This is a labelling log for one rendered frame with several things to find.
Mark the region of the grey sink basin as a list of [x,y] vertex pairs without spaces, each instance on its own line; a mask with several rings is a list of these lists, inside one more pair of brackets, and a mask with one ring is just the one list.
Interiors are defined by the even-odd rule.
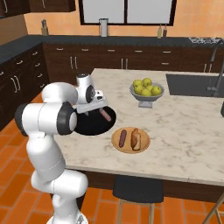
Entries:
[[167,85],[170,95],[211,97],[207,87],[214,87],[217,76],[167,74]]

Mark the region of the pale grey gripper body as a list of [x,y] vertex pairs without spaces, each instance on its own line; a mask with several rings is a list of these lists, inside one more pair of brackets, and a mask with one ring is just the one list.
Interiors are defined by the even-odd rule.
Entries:
[[106,107],[107,105],[108,105],[107,100],[101,99],[101,100],[91,101],[90,103],[87,103],[87,104],[78,104],[76,106],[76,109],[78,114],[82,114],[82,113],[87,113],[88,111]]

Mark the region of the dark wood island base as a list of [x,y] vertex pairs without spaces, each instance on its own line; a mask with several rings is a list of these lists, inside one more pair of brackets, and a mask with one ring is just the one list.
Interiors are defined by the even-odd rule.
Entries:
[[[88,186],[112,190],[115,175],[94,171],[82,171],[87,175]],[[202,185],[179,181],[164,180],[164,196],[185,200],[199,200],[215,203],[224,193],[224,186]]]

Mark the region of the wooden stool leg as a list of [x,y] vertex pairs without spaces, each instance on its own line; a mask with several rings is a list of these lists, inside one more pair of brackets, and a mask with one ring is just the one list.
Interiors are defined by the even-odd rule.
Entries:
[[210,219],[215,215],[219,224],[222,224],[221,218],[224,217],[224,211],[220,211],[220,206],[224,203],[224,193],[220,196],[216,204],[213,206],[209,214],[203,220],[202,224],[208,224]]

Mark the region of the white paper towel roll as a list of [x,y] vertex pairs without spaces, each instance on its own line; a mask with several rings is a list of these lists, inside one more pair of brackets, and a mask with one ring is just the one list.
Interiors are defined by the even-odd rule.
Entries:
[[102,38],[109,35],[109,20],[107,18],[99,19],[99,33]]

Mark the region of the black bowl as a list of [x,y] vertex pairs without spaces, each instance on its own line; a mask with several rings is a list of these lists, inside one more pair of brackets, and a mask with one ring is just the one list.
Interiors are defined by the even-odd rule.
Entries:
[[108,121],[100,112],[95,109],[88,112],[88,115],[77,114],[77,125],[75,132],[84,136],[97,136],[109,131],[116,122],[116,112],[110,107],[103,107],[104,111],[110,116]]

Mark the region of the round wooden plate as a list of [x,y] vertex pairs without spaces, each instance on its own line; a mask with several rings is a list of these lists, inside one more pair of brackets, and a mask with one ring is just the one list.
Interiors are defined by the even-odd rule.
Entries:
[[[141,135],[141,149],[140,150],[132,150],[131,145],[130,145],[131,132],[134,129],[138,129],[138,132]],[[120,148],[119,147],[119,139],[120,139],[122,130],[127,131],[127,136],[126,136],[124,146],[122,148]],[[150,140],[149,135],[144,130],[139,129],[139,128],[134,128],[134,127],[125,127],[125,128],[120,128],[113,133],[111,142],[112,142],[113,146],[115,148],[117,148],[119,151],[122,151],[124,153],[134,154],[134,153],[140,153],[142,151],[145,151],[150,146],[151,140]]]

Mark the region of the dark grey tap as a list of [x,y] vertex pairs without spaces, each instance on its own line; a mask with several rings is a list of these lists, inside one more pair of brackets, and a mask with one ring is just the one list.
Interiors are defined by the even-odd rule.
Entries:
[[[214,63],[214,59],[215,59],[215,55],[217,53],[217,50],[219,48],[219,46],[223,44],[224,45],[224,39],[221,38],[217,43],[215,48],[213,49],[213,53],[210,59],[210,65],[212,65]],[[222,65],[221,65],[221,69],[220,69],[220,73],[218,75],[217,81],[215,83],[214,87],[207,87],[206,90],[211,92],[211,96],[216,97],[219,94],[219,89],[220,89],[220,85],[221,85],[221,80],[222,80],[222,75],[224,74],[224,57],[222,60]]]

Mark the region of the black framed window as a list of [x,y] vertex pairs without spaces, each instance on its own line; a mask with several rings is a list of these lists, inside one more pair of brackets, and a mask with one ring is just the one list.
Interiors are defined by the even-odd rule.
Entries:
[[177,0],[78,0],[80,23],[98,25],[107,18],[109,25],[173,26]]

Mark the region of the wooden knife block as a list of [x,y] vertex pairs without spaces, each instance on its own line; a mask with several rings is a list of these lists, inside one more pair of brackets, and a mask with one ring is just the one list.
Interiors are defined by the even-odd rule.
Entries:
[[41,24],[42,24],[42,27],[41,27],[42,35],[43,36],[48,36],[49,35],[49,31],[48,31],[48,27],[47,27],[47,24],[46,24],[46,20],[43,19],[41,21]]

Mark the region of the dark wood base cupboards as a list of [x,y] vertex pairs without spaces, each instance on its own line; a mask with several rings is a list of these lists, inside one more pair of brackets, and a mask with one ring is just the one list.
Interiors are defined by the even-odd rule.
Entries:
[[51,82],[74,84],[76,76],[96,68],[218,73],[224,45],[78,45],[43,44]]
[[0,65],[0,130],[49,83],[41,44]]

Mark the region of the dark wood wall cupboards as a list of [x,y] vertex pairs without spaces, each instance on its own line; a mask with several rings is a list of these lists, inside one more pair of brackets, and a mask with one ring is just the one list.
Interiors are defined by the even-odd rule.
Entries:
[[0,0],[0,18],[30,12],[75,11],[75,0]]

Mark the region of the brown sausage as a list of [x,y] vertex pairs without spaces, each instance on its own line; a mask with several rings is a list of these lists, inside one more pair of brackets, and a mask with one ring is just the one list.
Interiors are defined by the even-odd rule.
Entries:
[[123,129],[121,132],[121,135],[120,135],[120,139],[119,139],[119,147],[120,148],[122,148],[124,146],[126,136],[127,136],[127,131],[126,131],[126,129]]
[[111,117],[110,115],[103,109],[103,108],[100,108],[99,109],[101,115],[108,121],[108,122],[111,122]]

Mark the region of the grey fruit bowl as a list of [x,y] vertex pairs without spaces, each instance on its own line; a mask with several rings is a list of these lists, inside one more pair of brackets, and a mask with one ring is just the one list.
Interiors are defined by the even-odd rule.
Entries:
[[165,89],[163,86],[161,86],[159,83],[156,83],[156,82],[154,82],[154,85],[158,85],[161,88],[161,94],[156,96],[141,96],[135,93],[133,85],[129,86],[129,91],[135,97],[135,99],[138,100],[139,108],[152,108],[152,103],[155,102],[164,94]]

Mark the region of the black seat wooden stool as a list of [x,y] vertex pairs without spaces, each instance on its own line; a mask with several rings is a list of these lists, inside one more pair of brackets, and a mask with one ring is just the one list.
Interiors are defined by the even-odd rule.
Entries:
[[149,224],[154,224],[155,204],[164,201],[163,181],[155,178],[116,175],[113,195],[119,199],[116,224],[121,224],[124,201],[146,204],[149,207]]

